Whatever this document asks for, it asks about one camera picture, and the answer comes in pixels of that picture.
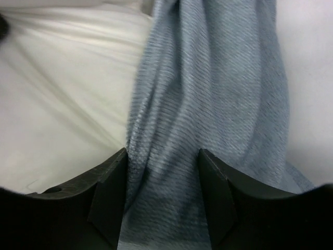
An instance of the cloth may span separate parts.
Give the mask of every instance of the cloth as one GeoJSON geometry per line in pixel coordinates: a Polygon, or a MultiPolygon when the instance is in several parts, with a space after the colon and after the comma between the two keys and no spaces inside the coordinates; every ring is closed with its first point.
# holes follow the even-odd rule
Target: cloth
{"type": "Polygon", "coordinates": [[[0,43],[0,186],[20,193],[44,192],[126,146],[151,28],[134,0],[86,0],[80,3],[98,4],[84,7],[38,1],[0,0],[10,25],[0,43]]]}
{"type": "Polygon", "coordinates": [[[31,8],[31,7],[95,7],[105,4],[130,7],[140,10],[151,0],[0,0],[2,8],[31,8]]]}
{"type": "Polygon", "coordinates": [[[275,1],[157,0],[128,123],[119,249],[210,249],[196,156],[299,193],[275,1]]]}

